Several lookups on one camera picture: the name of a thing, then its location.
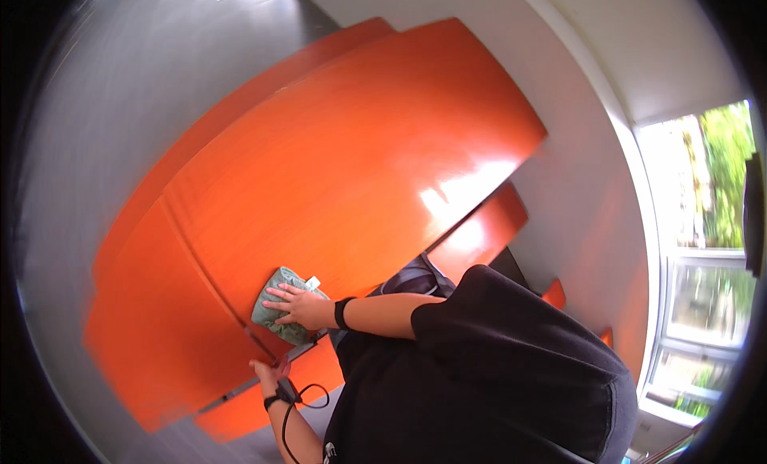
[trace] cord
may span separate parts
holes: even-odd
[[[322,406],[309,406],[307,403],[304,403],[303,401],[301,401],[302,394],[305,393],[306,390],[308,390],[312,386],[319,387],[322,390],[322,392],[325,393],[325,404],[323,404]],[[285,418],[282,421],[282,445],[285,447],[285,450],[288,451],[288,455],[291,457],[291,459],[293,459],[293,462],[295,462],[295,464],[301,464],[300,462],[298,462],[298,459],[295,459],[295,456],[293,456],[293,453],[290,452],[290,448],[288,447],[288,442],[285,441],[285,430],[288,429],[288,418],[290,417],[291,410],[295,408],[296,403],[302,403],[304,404],[304,406],[311,407],[312,409],[322,409],[323,407],[328,407],[328,405],[331,403],[331,395],[330,393],[328,393],[328,390],[322,387],[321,385],[309,384],[298,393],[298,399],[290,403],[290,406],[288,406],[288,411],[285,413]]]

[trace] green towel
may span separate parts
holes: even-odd
[[[293,271],[288,268],[281,267],[277,270],[277,272],[274,273],[271,278],[269,278],[264,288],[258,294],[250,320],[257,325],[266,327],[271,332],[280,336],[283,340],[290,344],[295,344],[296,346],[304,344],[307,342],[307,338],[309,337],[309,331],[306,329],[306,327],[303,327],[298,323],[291,323],[289,325],[276,325],[274,320],[287,315],[287,313],[284,311],[277,311],[276,309],[269,309],[268,307],[264,307],[262,304],[264,301],[285,302],[284,299],[266,292],[266,288],[279,289],[277,285],[280,283],[287,283],[299,289],[306,289],[313,292],[315,295],[319,295],[325,299],[328,299],[328,297],[319,289],[309,289],[309,287],[306,286],[306,281],[298,277],[298,275]]]

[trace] left hand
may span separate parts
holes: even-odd
[[[255,375],[258,376],[258,380],[261,381],[261,392],[264,395],[264,399],[274,396],[277,393],[277,381],[283,377],[288,377],[290,373],[288,356],[283,356],[274,367],[255,359],[250,361],[250,367],[253,368]]]
[[[335,306],[331,300],[284,283],[280,283],[278,287],[279,289],[266,288],[266,292],[280,297],[286,302],[264,301],[262,303],[264,307],[269,309],[289,313],[287,316],[276,320],[275,324],[298,323],[311,330],[338,326],[335,322]]]

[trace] glossy surface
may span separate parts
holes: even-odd
[[[504,184],[429,253],[429,260],[457,284],[466,269],[490,264],[527,221],[514,187]]]
[[[83,343],[148,432],[250,379],[250,359],[268,360],[197,267],[163,200],[104,276]]]
[[[562,289],[562,283],[558,279],[554,279],[551,286],[543,293],[542,298],[560,311],[564,309],[564,289]]]
[[[458,21],[383,38],[257,106],[166,189],[247,321],[276,267],[365,295],[464,217],[545,130]]]
[[[309,384],[318,383],[331,392],[344,383],[344,375],[329,337],[323,337],[317,346],[291,363],[290,378],[299,391]],[[324,393],[317,387],[307,390],[302,399],[313,403],[313,406],[321,406],[325,402]],[[216,442],[235,440],[268,426],[269,415],[264,409],[261,386],[257,384],[220,406],[199,414],[194,422]]]
[[[356,47],[393,33],[389,24],[381,18],[371,18],[339,30],[256,75],[211,108],[160,158],[120,211],[93,261],[91,272],[97,286],[133,228],[159,198],[163,188],[213,138],[255,105],[315,68],[328,64]]]
[[[602,335],[599,336],[599,338],[602,340],[603,343],[607,344],[610,347],[610,349],[613,348],[613,328],[612,327],[608,327],[607,329],[605,329],[604,333],[602,333]]]

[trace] gray floor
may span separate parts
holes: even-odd
[[[25,163],[19,284],[44,369],[110,462],[274,462],[270,430],[225,446],[191,420],[141,430],[81,344],[90,267],[130,193],[181,133],[338,28],[306,0],[91,0],[79,13],[35,110]],[[323,432],[328,412],[311,414]]]

